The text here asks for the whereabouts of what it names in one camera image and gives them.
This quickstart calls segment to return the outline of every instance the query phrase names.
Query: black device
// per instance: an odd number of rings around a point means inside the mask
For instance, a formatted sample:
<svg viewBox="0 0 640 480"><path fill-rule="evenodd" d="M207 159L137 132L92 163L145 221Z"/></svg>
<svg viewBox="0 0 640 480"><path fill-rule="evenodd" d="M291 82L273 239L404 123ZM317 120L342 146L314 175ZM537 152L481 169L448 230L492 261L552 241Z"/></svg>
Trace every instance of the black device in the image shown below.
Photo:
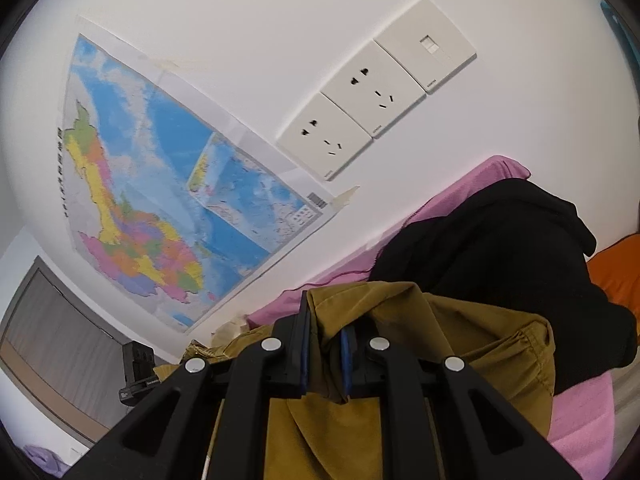
<svg viewBox="0 0 640 480"><path fill-rule="evenodd" d="M183 363L65 479L199 480L223 399L206 478L261 479L269 399L299 399L306 392L309 325L303 294L298 314L278 320L270 338L237 358ZM380 337L366 317L339 336L345 389L353 398L381 401L385 480L580 479L459 357L419 360Z"/></svg>
<svg viewBox="0 0 640 480"><path fill-rule="evenodd" d="M118 391L118 396L126 406L135 406L160 384L154 373L154 349L132 341L122 345L122 361L126 386Z"/></svg>

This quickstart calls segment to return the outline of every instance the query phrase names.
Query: map of china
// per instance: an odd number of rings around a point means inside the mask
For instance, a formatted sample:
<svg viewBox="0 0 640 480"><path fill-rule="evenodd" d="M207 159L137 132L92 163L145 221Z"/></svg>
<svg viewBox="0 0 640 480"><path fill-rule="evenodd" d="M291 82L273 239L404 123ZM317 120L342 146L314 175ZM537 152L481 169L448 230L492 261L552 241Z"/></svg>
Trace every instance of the map of china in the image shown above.
<svg viewBox="0 0 640 480"><path fill-rule="evenodd" d="M188 303L187 292L203 288L202 266L176 229L155 214L138 211L111 190L111 172L89 113L77 103L74 127L64 131L65 147L98 208L100 233L80 233L100 270L132 294L149 296L161 288Z"/></svg>

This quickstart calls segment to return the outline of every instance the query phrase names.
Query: white rivet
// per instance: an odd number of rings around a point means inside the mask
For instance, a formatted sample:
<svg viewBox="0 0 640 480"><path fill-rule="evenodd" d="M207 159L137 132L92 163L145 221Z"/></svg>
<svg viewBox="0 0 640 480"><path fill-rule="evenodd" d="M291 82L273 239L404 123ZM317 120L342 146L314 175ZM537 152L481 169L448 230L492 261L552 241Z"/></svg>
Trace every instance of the white rivet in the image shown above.
<svg viewBox="0 0 640 480"><path fill-rule="evenodd" d="M268 337L264 339L262 343L260 343L263 350L267 352L273 352L282 346L282 341L280 341L277 337Z"/></svg>
<svg viewBox="0 0 640 480"><path fill-rule="evenodd" d="M187 371L190 374L194 374L196 372L200 372L204 370L206 362L204 359L200 359L199 357L194 357L193 359L189 359L187 363L184 365L187 368Z"/></svg>
<svg viewBox="0 0 640 480"><path fill-rule="evenodd" d="M389 341L383 337L374 337L369 341L369 346L374 350L386 350L389 348Z"/></svg>
<svg viewBox="0 0 640 480"><path fill-rule="evenodd" d="M452 372L459 372L465 367L465 362L459 357L447 357L444 361L444 365Z"/></svg>

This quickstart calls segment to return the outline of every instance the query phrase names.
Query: wall socket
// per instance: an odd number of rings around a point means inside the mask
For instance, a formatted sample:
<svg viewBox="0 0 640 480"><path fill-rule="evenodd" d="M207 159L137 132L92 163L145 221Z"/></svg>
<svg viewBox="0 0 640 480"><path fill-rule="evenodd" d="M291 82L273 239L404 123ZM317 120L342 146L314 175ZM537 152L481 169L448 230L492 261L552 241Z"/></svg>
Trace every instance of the wall socket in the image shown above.
<svg viewBox="0 0 640 480"><path fill-rule="evenodd" d="M476 58L476 50L429 0L420 0L376 41L431 94Z"/></svg>
<svg viewBox="0 0 640 480"><path fill-rule="evenodd" d="M425 92L374 41L353 56L322 93L372 136L381 134Z"/></svg>
<svg viewBox="0 0 640 480"><path fill-rule="evenodd" d="M331 180L370 142L369 134L347 114L316 94L276 145L318 177Z"/></svg>

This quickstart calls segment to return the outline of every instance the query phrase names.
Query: purple cloth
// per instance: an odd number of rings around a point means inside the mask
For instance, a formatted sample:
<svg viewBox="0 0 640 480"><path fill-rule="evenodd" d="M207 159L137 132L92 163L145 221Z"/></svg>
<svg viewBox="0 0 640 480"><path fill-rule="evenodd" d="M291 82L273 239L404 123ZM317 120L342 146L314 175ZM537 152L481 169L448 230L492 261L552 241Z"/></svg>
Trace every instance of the purple cloth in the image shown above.
<svg viewBox="0 0 640 480"><path fill-rule="evenodd" d="M388 229L373 245L369 244L359 248L333 267L313 278L310 283L300 285L293 290L285 290L267 306L249 314L247 317L249 324L253 327L267 325L281 317L295 314L300 308L302 291L308 288L366 280L378 257L378 253L403 227L412 222L436 216L446 216L473 193L484 189L489 184L505 178L526 179L530 176L529 170L515 160L501 155L494 155L488 158L482 164L469 171L459 181L429 200L418 211Z"/></svg>
<svg viewBox="0 0 640 480"><path fill-rule="evenodd" d="M24 446L22 449L36 466L56 478L62 478L62 475L70 468L69 465L62 462L58 455L49 449L37 446Z"/></svg>
<svg viewBox="0 0 640 480"><path fill-rule="evenodd" d="M613 454L611 373L576 384L554 397L548 440L584 480L602 480Z"/></svg>

